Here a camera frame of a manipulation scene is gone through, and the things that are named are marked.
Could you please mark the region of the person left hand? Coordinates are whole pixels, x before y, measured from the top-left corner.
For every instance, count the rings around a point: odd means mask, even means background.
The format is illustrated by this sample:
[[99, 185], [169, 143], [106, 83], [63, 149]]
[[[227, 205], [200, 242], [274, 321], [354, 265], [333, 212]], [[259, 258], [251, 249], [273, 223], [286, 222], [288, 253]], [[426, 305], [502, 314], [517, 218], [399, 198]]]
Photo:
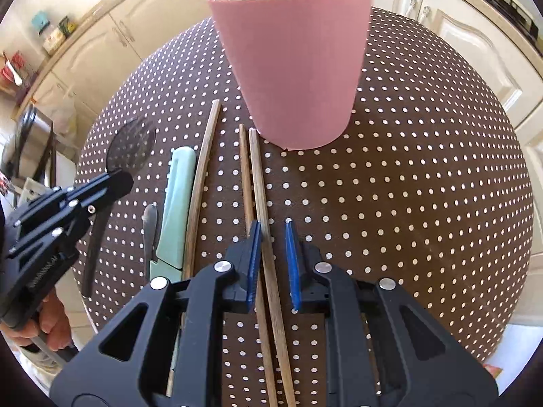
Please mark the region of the person left hand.
[[66, 315], [63, 303], [52, 289], [42, 301], [39, 320], [29, 320], [19, 331], [14, 331], [5, 324], [1, 324], [2, 333], [18, 346], [30, 346], [32, 339], [40, 333], [46, 333], [46, 344], [49, 349], [58, 351], [70, 346], [72, 333], [69, 319]]

